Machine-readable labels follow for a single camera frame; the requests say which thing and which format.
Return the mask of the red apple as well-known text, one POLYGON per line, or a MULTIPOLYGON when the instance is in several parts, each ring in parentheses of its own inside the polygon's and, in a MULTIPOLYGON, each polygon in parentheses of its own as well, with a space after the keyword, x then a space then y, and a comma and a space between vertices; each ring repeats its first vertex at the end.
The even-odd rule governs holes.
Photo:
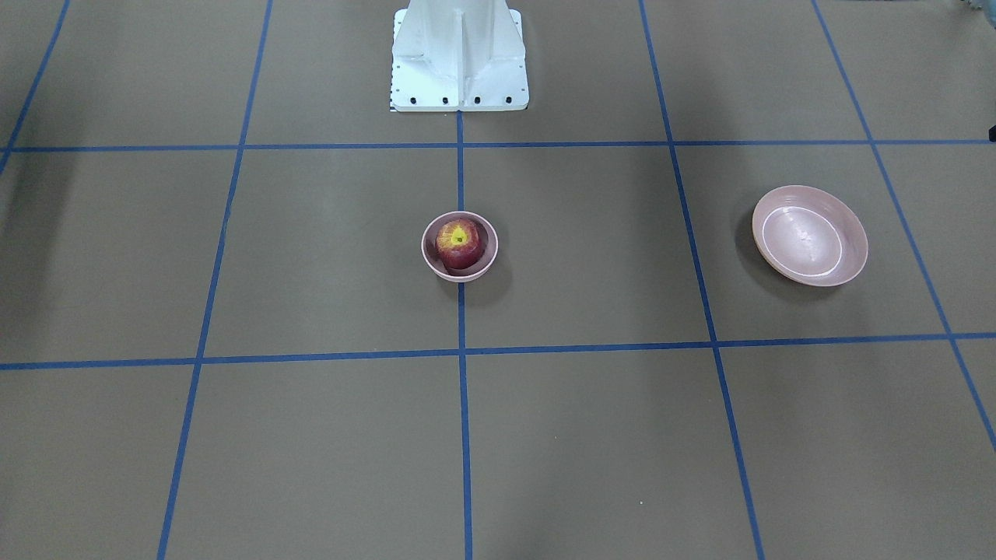
POLYGON ((476 265, 485 250, 480 226, 465 217, 446 221, 435 236, 435 250, 447 270, 459 271, 476 265))

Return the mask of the pink bowl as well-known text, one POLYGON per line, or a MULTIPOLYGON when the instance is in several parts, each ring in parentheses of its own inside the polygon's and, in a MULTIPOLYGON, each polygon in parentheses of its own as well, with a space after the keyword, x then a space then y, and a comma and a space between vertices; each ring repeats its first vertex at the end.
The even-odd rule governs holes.
POLYGON ((421 237, 421 254, 423 255, 424 261, 428 266, 430 266, 430 269, 437 274, 437 276, 444 280, 448 280, 448 282, 471 282, 482 277, 494 265, 498 249, 499 239, 495 228, 492 226, 490 221, 473 212, 448 212, 441 214, 441 216, 438 216, 433 221, 430 221, 430 224, 428 224, 426 230, 424 230, 423 237, 421 237), (485 250, 482 258, 476 263, 476 265, 464 270, 451 271, 444 268, 444 263, 441 262, 441 259, 439 259, 437 255, 435 238, 437 238, 439 229, 446 221, 457 219, 458 217, 472 219, 478 223, 478 226, 480 226, 481 229, 485 250))

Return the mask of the pink plate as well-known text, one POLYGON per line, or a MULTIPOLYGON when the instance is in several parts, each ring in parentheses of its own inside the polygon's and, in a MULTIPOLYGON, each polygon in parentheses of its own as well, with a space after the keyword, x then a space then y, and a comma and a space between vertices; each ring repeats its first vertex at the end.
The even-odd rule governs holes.
POLYGON ((756 203, 751 230, 765 262, 803 285, 837 287, 867 266, 868 237, 861 220, 822 189, 796 184, 772 189, 756 203))

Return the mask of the brown paper table cover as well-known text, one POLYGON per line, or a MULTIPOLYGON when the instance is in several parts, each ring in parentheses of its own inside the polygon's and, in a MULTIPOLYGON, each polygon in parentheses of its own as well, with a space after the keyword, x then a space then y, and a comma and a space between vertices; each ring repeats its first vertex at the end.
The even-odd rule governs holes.
POLYGON ((514 5, 527 110, 398 114, 401 1, 2 3, 4 559, 994 557, 992 25, 514 5))

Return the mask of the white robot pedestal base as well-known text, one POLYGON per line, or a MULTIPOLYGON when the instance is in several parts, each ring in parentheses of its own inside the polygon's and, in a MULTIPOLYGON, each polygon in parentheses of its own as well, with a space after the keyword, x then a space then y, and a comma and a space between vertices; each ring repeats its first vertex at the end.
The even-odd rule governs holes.
POLYGON ((529 107, 523 18, 505 1, 412 1, 395 11, 392 40, 391 110, 529 107))

